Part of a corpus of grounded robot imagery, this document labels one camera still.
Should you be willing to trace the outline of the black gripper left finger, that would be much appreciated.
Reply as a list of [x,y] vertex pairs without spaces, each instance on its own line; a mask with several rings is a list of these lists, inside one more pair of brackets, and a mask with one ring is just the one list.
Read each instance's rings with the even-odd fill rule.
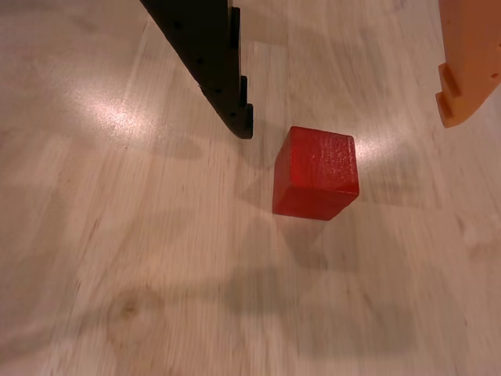
[[143,0],[142,5],[229,131],[251,139],[254,108],[241,74],[240,8],[227,0]]

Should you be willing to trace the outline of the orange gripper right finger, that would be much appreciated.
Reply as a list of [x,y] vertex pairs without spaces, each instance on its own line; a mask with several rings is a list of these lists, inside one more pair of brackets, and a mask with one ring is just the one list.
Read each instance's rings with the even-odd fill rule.
[[438,3],[445,62],[435,97],[442,124],[469,119],[500,84],[500,2],[442,0]]

